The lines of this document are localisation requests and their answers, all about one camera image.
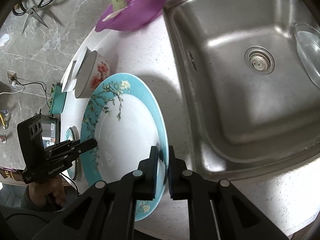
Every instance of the human hand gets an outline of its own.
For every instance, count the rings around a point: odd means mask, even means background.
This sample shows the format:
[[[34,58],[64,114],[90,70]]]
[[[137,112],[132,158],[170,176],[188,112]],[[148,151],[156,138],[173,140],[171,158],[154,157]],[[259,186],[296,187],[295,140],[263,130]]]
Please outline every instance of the human hand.
[[[38,184],[32,182],[29,184],[29,197],[33,204],[38,207],[44,207],[46,204],[46,195],[52,193],[55,197],[55,202],[64,206],[66,203],[66,194],[64,192],[62,179],[60,175],[55,176],[52,179],[49,179],[44,184]]]
[[[17,172],[11,172],[11,171],[6,171],[6,170],[3,170],[0,168],[0,174],[2,175],[2,177],[4,179],[6,178],[12,178],[16,181],[23,181],[23,178],[22,178],[22,175],[21,175],[21,172],[17,171]]]

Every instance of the wall socket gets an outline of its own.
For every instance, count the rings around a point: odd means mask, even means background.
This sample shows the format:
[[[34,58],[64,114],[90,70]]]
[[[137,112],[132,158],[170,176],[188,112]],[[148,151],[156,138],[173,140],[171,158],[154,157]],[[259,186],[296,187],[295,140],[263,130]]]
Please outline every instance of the wall socket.
[[[17,73],[15,72],[11,72],[11,71],[7,71],[7,75],[8,75],[8,80],[9,80],[9,84],[12,85],[12,78],[17,78]]]

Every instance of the sink drain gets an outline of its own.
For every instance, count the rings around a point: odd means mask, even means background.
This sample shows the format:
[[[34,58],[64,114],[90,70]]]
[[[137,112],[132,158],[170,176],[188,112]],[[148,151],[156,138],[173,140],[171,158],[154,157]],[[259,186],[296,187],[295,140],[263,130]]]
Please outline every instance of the sink drain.
[[[257,74],[267,75],[275,69],[275,60],[269,51],[262,47],[251,47],[244,54],[249,68]]]

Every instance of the black cable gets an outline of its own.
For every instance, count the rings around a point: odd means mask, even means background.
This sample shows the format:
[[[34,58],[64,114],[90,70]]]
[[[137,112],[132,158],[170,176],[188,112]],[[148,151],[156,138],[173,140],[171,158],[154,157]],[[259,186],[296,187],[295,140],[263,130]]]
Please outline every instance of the black cable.
[[[77,198],[78,198],[78,197],[79,197],[79,190],[78,190],[77,185],[73,182],[72,179],[68,178],[66,175],[64,175],[64,174],[62,174],[62,173],[60,173],[60,174],[61,174],[63,177],[65,177],[66,179],[70,180],[70,181],[73,183],[73,185],[75,185],[76,190],[77,190]]]
[[[27,84],[21,84],[17,79],[13,79],[13,80],[17,81],[17,82],[18,82],[20,85],[22,85],[22,86],[27,86],[27,85],[30,85],[30,84],[38,84],[38,85],[41,85],[41,86],[42,86],[42,89],[43,89],[43,91],[44,91],[45,100],[47,101],[47,106],[48,106],[49,109],[50,109],[50,106],[49,106],[49,103],[48,103],[48,98],[47,98],[47,90],[44,89],[43,84],[41,84],[41,83],[39,83],[39,82],[30,82],[30,83],[27,83]]]
[[[49,223],[50,221],[47,221],[45,219],[43,219],[42,217],[40,216],[37,216],[35,214],[30,214],[30,213],[14,213],[14,214],[11,214],[10,216],[6,217],[5,220],[8,221],[10,218],[14,217],[14,216],[31,216],[31,217],[36,217],[36,218],[39,218],[41,219],[43,222],[45,223]]]

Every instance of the white countertop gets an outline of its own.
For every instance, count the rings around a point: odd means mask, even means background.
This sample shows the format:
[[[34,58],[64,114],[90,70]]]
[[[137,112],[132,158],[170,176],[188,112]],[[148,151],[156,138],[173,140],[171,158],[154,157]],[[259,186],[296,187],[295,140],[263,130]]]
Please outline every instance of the white countertop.
[[[176,157],[192,169],[188,111],[163,16],[133,33],[92,31],[80,48],[83,46],[97,50],[114,73],[132,73],[148,85],[164,116],[169,144],[174,146]],[[88,100],[76,99],[74,91],[68,92],[61,114],[61,138],[69,127],[80,132]],[[320,210],[320,187],[314,185],[320,177],[319,157],[233,184],[286,235],[291,235],[312,222]],[[80,193],[88,188],[81,169],[76,184]],[[155,211],[136,222],[135,228],[160,239],[188,239],[187,201],[171,200],[166,189]]]

